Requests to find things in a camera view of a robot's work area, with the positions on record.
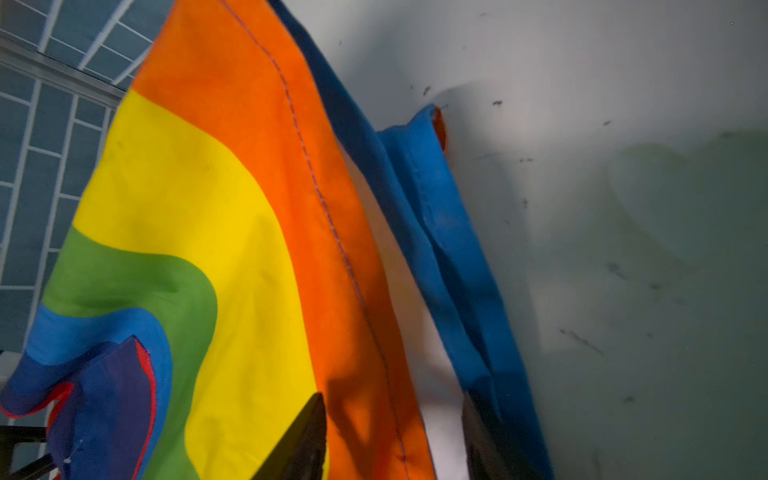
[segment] stitching line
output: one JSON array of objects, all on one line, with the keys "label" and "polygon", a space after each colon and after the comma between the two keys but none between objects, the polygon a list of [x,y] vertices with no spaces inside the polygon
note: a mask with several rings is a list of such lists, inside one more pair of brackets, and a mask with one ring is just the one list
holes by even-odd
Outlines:
[{"label": "stitching line", "polygon": [[301,150],[304,153],[304,157],[306,158],[306,166],[310,170],[310,176],[312,177],[312,183],[315,187],[315,193],[317,193],[317,197],[320,200],[320,204],[323,206],[323,212],[325,212],[326,219],[328,220],[328,224],[331,228],[331,232],[333,233],[333,238],[336,240],[336,245],[339,248],[339,252],[341,253],[341,257],[344,261],[344,266],[346,267],[346,271],[349,274],[349,278],[352,280],[352,285],[354,286],[355,294],[357,295],[357,300],[360,302],[360,306],[362,308],[362,314],[366,319],[366,324],[368,325],[368,329],[371,332],[371,336],[373,337],[373,342],[376,344],[376,351],[379,353],[379,357],[381,357],[382,364],[384,365],[384,378],[386,380],[386,388],[387,388],[387,396],[389,397],[389,406],[392,408],[392,416],[395,419],[395,431],[397,434],[398,443],[400,444],[400,455],[402,456],[402,466],[406,471],[406,478],[410,480],[410,475],[408,473],[408,464],[406,463],[406,447],[403,445],[402,442],[402,434],[400,433],[400,424],[399,420],[397,419],[397,410],[395,409],[395,400],[392,397],[392,385],[389,381],[389,365],[386,361],[386,357],[384,356],[384,351],[382,350],[381,344],[379,343],[379,339],[376,336],[376,332],[373,329],[373,324],[371,324],[371,319],[368,315],[368,310],[366,308],[365,300],[362,297],[362,292],[360,292],[360,286],[357,283],[357,279],[355,278],[355,273],[352,271],[352,265],[349,263],[349,258],[346,255],[346,252],[344,251],[344,248],[341,244],[341,239],[339,238],[338,232],[336,232],[336,226],[333,223],[333,219],[331,218],[330,212],[328,210],[328,205],[326,204],[325,197],[323,196],[323,193],[320,191],[320,187],[317,183],[317,177],[315,176],[315,170],[312,167],[312,162],[310,161],[310,154],[306,149],[306,145],[304,144],[304,137],[301,134],[301,130],[299,129],[299,122],[296,118],[296,109],[293,107],[293,99],[290,96],[290,92],[288,91],[288,82],[286,81],[285,76],[283,75],[283,71],[280,69],[280,66],[277,64],[277,60],[272,56],[272,54],[259,42],[255,36],[253,36],[253,33],[251,33],[250,29],[247,25],[245,25],[245,22],[237,16],[237,13],[230,7],[230,5],[227,3],[227,0],[219,0],[221,5],[224,6],[224,8],[232,15],[234,20],[240,24],[240,26],[245,30],[245,32],[248,34],[251,40],[253,40],[253,43],[255,43],[259,49],[269,58],[269,60],[272,62],[272,65],[274,66],[275,70],[277,70],[277,74],[280,76],[280,81],[283,82],[283,89],[285,90],[286,99],[288,100],[288,105],[290,107],[290,113],[291,117],[293,117],[293,126],[296,128],[296,135],[299,137],[299,142],[301,143]]}]

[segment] orange fabric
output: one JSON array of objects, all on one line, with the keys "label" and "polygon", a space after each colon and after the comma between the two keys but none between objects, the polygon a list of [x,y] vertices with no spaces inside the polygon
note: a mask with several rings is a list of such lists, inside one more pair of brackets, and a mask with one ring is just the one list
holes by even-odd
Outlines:
[{"label": "orange fabric", "polygon": [[325,397],[329,477],[434,478],[384,269],[312,75],[264,0],[229,6],[264,50],[221,0],[180,0],[133,88],[232,150],[274,209]]}]

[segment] rainbow fabric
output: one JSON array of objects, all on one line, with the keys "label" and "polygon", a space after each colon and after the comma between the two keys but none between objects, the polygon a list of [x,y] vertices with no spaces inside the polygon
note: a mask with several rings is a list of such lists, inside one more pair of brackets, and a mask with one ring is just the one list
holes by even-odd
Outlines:
[{"label": "rainbow fabric", "polygon": [[449,479],[468,390],[551,478],[441,131],[375,133],[281,3],[180,0],[3,409],[56,401],[69,480],[247,480],[320,391],[328,478]]}]

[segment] green stripe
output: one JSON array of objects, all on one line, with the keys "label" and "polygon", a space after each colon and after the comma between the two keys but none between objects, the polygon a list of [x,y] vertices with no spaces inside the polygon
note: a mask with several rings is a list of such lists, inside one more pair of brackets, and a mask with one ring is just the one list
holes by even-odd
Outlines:
[{"label": "green stripe", "polygon": [[184,425],[216,325],[216,293],[203,272],[181,258],[106,247],[72,227],[43,303],[79,318],[128,308],[154,315],[170,343],[173,379],[165,426],[144,478],[199,478],[184,446]]}]

